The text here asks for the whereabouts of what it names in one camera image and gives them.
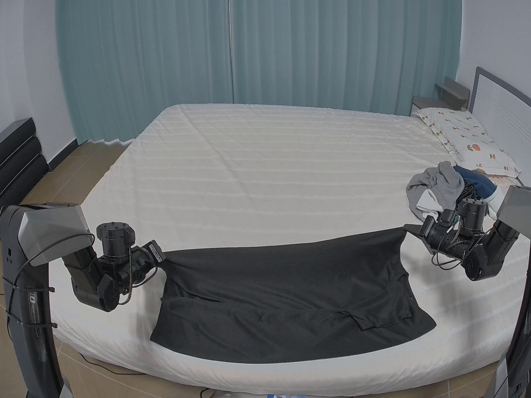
curtain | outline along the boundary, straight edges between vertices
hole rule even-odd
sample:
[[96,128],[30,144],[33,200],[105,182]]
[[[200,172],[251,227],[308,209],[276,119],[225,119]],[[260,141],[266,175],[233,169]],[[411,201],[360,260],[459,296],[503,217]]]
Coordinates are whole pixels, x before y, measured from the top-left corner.
[[230,0],[236,103],[409,115],[455,78],[461,0]]
[[233,101],[228,0],[57,0],[79,142],[126,141],[178,103]]

white bed sheet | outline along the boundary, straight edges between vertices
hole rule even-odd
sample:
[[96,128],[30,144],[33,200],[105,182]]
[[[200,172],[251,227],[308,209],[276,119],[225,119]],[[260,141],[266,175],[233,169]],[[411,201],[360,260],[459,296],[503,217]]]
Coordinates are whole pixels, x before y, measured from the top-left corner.
[[[417,118],[232,104],[164,110],[82,205],[92,231],[128,222],[163,250],[315,242],[418,222],[409,179],[450,156]],[[95,249],[101,254],[99,241]],[[494,279],[430,263],[408,235],[402,263],[437,327],[364,355],[265,365],[213,362],[152,343],[165,274],[112,313],[80,304],[61,261],[50,264],[57,336],[86,355],[171,381],[228,391],[361,395],[429,384],[499,359],[521,302],[529,241]]]

gray garment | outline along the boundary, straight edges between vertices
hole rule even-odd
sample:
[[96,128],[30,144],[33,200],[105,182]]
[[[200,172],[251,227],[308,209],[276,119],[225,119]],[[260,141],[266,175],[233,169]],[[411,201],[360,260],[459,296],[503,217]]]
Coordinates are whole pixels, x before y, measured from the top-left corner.
[[442,209],[455,209],[455,202],[464,188],[465,182],[461,175],[448,161],[444,161],[411,178],[406,186],[409,209],[418,219],[423,220],[417,203],[427,189],[432,191]]

white pillow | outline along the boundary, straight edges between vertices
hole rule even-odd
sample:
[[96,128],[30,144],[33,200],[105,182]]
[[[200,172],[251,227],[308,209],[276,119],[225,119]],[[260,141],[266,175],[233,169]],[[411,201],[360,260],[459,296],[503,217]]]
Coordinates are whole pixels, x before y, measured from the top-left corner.
[[466,109],[425,108],[418,116],[435,133],[455,162],[485,174],[516,178],[520,170]]

white label sticker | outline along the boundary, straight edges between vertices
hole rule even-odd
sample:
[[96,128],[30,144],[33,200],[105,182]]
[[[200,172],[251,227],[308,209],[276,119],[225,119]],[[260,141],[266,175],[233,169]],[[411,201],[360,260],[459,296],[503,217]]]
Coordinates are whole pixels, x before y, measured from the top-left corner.
[[153,255],[155,255],[155,258],[157,259],[157,261],[162,262],[163,261],[162,256],[160,256],[160,254],[157,252],[157,250],[155,249],[155,246],[153,246],[153,243],[149,244],[149,248],[151,249],[151,252],[153,252]]

